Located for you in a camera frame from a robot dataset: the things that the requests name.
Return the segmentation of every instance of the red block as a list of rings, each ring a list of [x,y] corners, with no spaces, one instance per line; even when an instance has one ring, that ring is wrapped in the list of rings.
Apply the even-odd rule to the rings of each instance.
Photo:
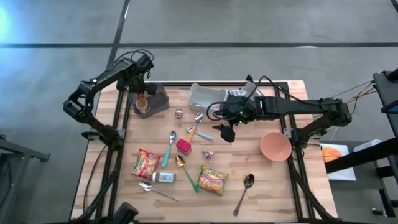
[[[177,142],[177,149],[187,156],[191,153],[191,144],[184,139],[180,139]]]

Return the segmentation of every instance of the wooden table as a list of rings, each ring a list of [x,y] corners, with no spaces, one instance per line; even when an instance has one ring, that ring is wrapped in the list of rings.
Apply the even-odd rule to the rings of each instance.
[[[301,99],[307,99],[304,82],[287,81],[290,93]],[[187,170],[194,179],[198,180],[200,166],[206,165],[220,172],[229,173],[223,196],[200,190],[196,194],[190,185],[184,171],[177,167],[175,156],[178,154],[175,144],[169,157],[166,168],[160,166],[158,171],[164,170],[177,174],[175,184],[156,184],[159,190],[163,190],[180,199],[179,202],[157,194],[156,192],[144,192],[139,187],[141,178],[131,175],[136,163],[139,149],[147,152],[165,154],[169,143],[169,133],[176,130],[178,138],[186,139],[188,133],[185,128],[194,123],[195,111],[188,107],[189,87],[167,87],[170,108],[147,119],[140,119],[130,111],[129,124],[126,132],[126,144],[124,147],[123,164],[119,178],[118,196],[115,208],[123,202],[128,202],[138,209],[136,217],[140,222],[290,222],[297,221],[292,186],[290,184],[289,171],[286,162],[271,162],[260,152],[261,137],[271,131],[280,131],[280,121],[258,121],[247,125],[239,125],[234,128],[236,140],[230,144],[220,137],[220,132],[212,129],[215,122],[205,118],[198,125],[198,131],[215,137],[214,141],[206,140],[194,135],[192,139],[192,152],[186,158]],[[264,95],[274,96],[275,91],[271,87],[259,88]],[[111,85],[101,92],[96,118],[104,124],[111,124],[116,106],[118,91]],[[181,121],[174,118],[175,109],[182,107],[184,116]],[[122,108],[119,125],[123,120]],[[312,116],[296,116],[298,127],[305,126],[312,121]],[[99,141],[90,142],[88,145],[85,163],[80,177],[80,183],[73,206],[72,218],[82,213],[83,196],[94,161],[103,148]],[[212,161],[206,160],[202,150],[209,149],[216,153]],[[86,206],[90,204],[98,193],[103,175],[103,153],[97,169],[91,181],[88,191]],[[305,149],[305,166],[311,191],[327,211],[337,216],[336,208],[331,194],[328,177],[322,155],[317,146]],[[256,181],[254,186],[246,192],[240,213],[233,216],[233,211],[243,193],[243,179],[248,174],[254,174]],[[104,213],[108,210],[110,190],[105,198]],[[300,191],[303,212],[306,216],[307,208],[303,193]]]

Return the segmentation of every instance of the spoon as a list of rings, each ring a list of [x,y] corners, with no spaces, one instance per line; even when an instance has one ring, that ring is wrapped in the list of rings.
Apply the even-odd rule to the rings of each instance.
[[[242,200],[243,200],[243,196],[244,196],[244,194],[246,193],[246,190],[247,190],[248,188],[250,188],[251,186],[253,186],[253,184],[254,184],[254,175],[253,175],[253,174],[247,175],[247,176],[244,178],[243,184],[244,184],[244,192],[243,192],[243,194],[242,194],[241,200],[239,201],[238,205],[237,205],[236,208],[235,208],[234,216],[238,216],[239,209],[241,208],[241,203],[242,203]]]
[[[198,193],[198,192],[199,192],[199,188],[198,188],[197,185],[193,182],[192,178],[189,176],[187,170],[185,169],[185,161],[184,161],[184,159],[182,159],[182,157],[181,157],[180,155],[178,155],[177,157],[175,157],[175,161],[177,162],[177,165],[178,165],[180,168],[183,168],[183,169],[184,169],[185,173],[186,173],[187,176],[188,176],[189,181],[190,181],[191,184],[192,184],[193,190],[195,191],[195,193]]]
[[[185,130],[187,130],[188,133],[192,132],[192,128],[190,128],[190,127],[187,127]],[[207,135],[207,134],[198,133],[198,132],[195,132],[195,134],[197,134],[197,135],[199,135],[201,137],[204,137],[205,139],[214,140],[214,138],[212,136]]]
[[[195,132],[195,129],[198,126],[198,123],[201,123],[201,121],[203,121],[203,113],[199,112],[195,115],[195,125],[192,128],[192,132],[189,134],[187,142],[190,142],[193,136],[193,133]]]
[[[172,143],[175,141],[176,138],[177,138],[177,133],[175,131],[170,132],[170,135],[169,135],[169,142],[170,143],[169,143],[169,147],[166,150],[166,154],[164,155],[162,167],[166,167],[166,165],[167,165],[167,161],[169,159],[170,150],[172,148]]]
[[[178,201],[178,202],[180,201],[180,199],[178,199],[178,198],[176,198],[176,197],[174,197],[174,196],[168,195],[168,194],[166,194],[166,193],[164,193],[164,192],[161,192],[161,191],[155,189],[154,186],[152,186],[152,184],[149,183],[149,182],[141,181],[141,182],[139,183],[139,186],[140,186],[142,189],[144,189],[146,192],[150,192],[151,190],[153,190],[153,191],[156,191],[157,193],[160,193],[160,194],[162,194],[162,195],[164,195],[164,196],[166,196],[166,197],[169,197],[169,198],[171,198],[171,199],[173,199],[173,200],[176,200],[176,201]]]

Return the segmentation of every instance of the snack bag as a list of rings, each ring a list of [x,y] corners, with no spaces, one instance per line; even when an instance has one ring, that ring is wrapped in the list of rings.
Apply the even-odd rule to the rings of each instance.
[[[217,172],[204,165],[201,166],[200,171],[197,186],[218,195],[222,195],[224,192],[225,182],[229,174]]]
[[[139,149],[136,165],[132,170],[132,175],[136,175],[145,179],[152,180],[152,174],[159,165],[161,155],[146,152]]]

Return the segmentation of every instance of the cable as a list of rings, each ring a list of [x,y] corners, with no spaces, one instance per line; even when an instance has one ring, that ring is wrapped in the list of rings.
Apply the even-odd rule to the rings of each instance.
[[[366,92],[364,92],[363,94],[361,94],[360,96],[357,96],[356,97],[356,99],[352,99],[352,100],[350,100],[349,102],[347,102],[347,103],[351,103],[352,101],[354,101],[354,100],[357,100],[357,99],[359,99],[359,98],[361,98],[362,96],[366,96],[366,95],[368,95],[369,94],[369,92],[370,91],[372,91],[373,90],[373,88],[372,89],[370,89],[370,90],[368,90],[368,91],[366,91]]]
[[[308,104],[308,105],[321,106],[321,105],[329,105],[329,104],[335,104],[335,103],[337,103],[337,102],[341,102],[341,100],[336,100],[336,101],[331,102],[331,103],[311,103],[311,102],[307,102],[307,101],[301,100],[300,98],[297,98],[297,97],[292,96],[291,94],[289,94],[286,90],[284,90],[284,89],[281,88],[278,84],[274,83],[270,78],[268,78],[268,76],[263,75],[263,76],[260,77],[260,79],[257,81],[256,86],[254,87],[253,91],[249,94],[249,96],[245,97],[244,99],[242,99],[242,100],[240,100],[240,101],[237,101],[237,102],[229,102],[229,103],[227,103],[227,102],[220,102],[220,101],[211,103],[211,104],[207,107],[207,110],[206,110],[207,118],[208,118],[210,121],[221,121],[223,118],[220,118],[220,117],[216,114],[217,111],[213,112],[213,116],[216,117],[216,119],[211,118],[211,117],[209,116],[209,110],[210,110],[211,106],[217,105],[217,104],[230,105],[230,104],[242,103],[242,102],[244,102],[244,101],[247,101],[247,100],[250,99],[250,97],[256,92],[256,90],[257,90],[258,86],[260,85],[260,82],[261,82],[261,80],[262,80],[263,78],[267,79],[274,87],[276,87],[278,90],[280,90],[280,91],[281,91],[282,93],[284,93],[285,95],[287,95],[287,96],[289,96],[289,97],[291,97],[291,98],[293,98],[293,99],[295,99],[295,100],[297,100],[297,101],[299,101],[299,102]]]
[[[372,81],[372,80],[367,81],[367,82],[364,82],[364,83],[362,83],[362,84],[359,84],[359,85],[357,85],[356,87],[352,87],[352,88],[350,88],[349,90],[342,91],[342,92],[339,93],[339,94],[336,94],[336,95],[334,95],[334,96],[331,96],[331,98],[334,98],[334,97],[336,97],[336,96],[340,96],[341,94],[344,94],[344,93],[346,93],[346,92],[349,92],[349,91],[351,91],[351,90],[354,90],[354,89],[356,89],[356,88],[358,88],[358,87],[360,87],[360,86],[366,85],[367,83],[370,83],[371,81]]]
[[[338,128],[335,129],[335,132],[331,135],[331,138],[330,138],[329,141],[331,141],[335,137],[335,134],[336,134],[337,130],[338,130]]]
[[[100,75],[98,75],[97,77],[92,78],[92,80],[93,80],[93,79],[99,79],[101,76],[103,76],[103,75],[104,75],[107,71],[109,71],[109,70],[116,64],[116,62],[117,62],[119,59],[121,59],[123,56],[125,56],[125,55],[127,55],[127,54],[132,54],[132,55],[131,55],[131,60],[132,60],[132,56],[133,56],[135,53],[141,53],[141,54],[144,54],[144,55],[146,55],[146,56],[148,56],[148,55],[147,55],[147,53],[148,53],[148,54],[150,55],[150,56],[148,56],[148,57],[149,57],[149,60],[151,60],[151,61],[155,60],[154,54],[152,54],[152,52],[150,52],[150,51],[148,51],[148,50],[145,50],[145,49],[132,50],[132,51],[129,51],[129,52],[126,52],[126,53],[121,54],[116,60],[114,60],[114,61],[112,62],[112,64],[111,64],[107,69],[105,69],[105,71],[103,71],[103,72],[102,72]]]
[[[7,189],[7,192],[6,192],[5,196],[4,196],[4,198],[1,200],[0,209],[1,209],[2,205],[4,205],[4,202],[6,201],[6,199],[7,199],[7,197],[8,197],[8,193],[10,192],[10,190],[11,190],[11,185],[12,185],[10,161],[8,161],[8,159],[7,159],[6,162],[7,162],[7,166],[8,166],[8,180],[9,180],[9,185],[8,185],[8,189]]]
[[[100,160],[101,154],[102,154],[102,152],[105,150],[105,148],[106,148],[106,146],[104,146],[104,148],[102,148],[102,150],[101,150],[101,152],[99,153],[97,159],[95,160],[93,169],[91,170],[90,177],[88,178],[88,182],[87,182],[87,186],[86,186],[86,190],[85,190],[85,195],[84,195],[84,197],[83,197],[83,211],[86,210],[86,196],[87,196],[87,193],[88,193],[88,187],[90,186],[91,178],[93,178],[93,174],[94,174],[95,167],[97,166],[97,163],[98,163],[98,161]]]
[[[319,146],[321,148],[321,150],[323,149],[323,147],[320,144],[315,144],[315,143],[306,143],[306,144],[312,145],[312,146]],[[304,158],[305,152],[302,148],[300,148],[300,150],[302,152],[301,158]]]
[[[350,115],[353,115],[353,114],[354,114],[355,109],[356,109],[356,104],[357,104],[357,102],[358,102],[358,99],[359,99],[360,97],[364,96],[364,95],[361,95],[361,93],[362,93],[367,87],[365,87],[362,91],[360,91],[360,92],[358,93],[358,95],[356,96],[356,98],[355,98],[355,104],[354,104],[354,109],[352,110],[352,112],[350,113]],[[371,88],[370,90],[366,91],[365,94],[369,93],[372,89],[373,89],[373,88]]]
[[[370,92],[370,93],[364,94],[364,96],[369,95],[369,94],[372,94],[372,93],[375,93],[375,92],[377,92],[377,91],[374,90],[374,91],[372,91],[372,92]]]

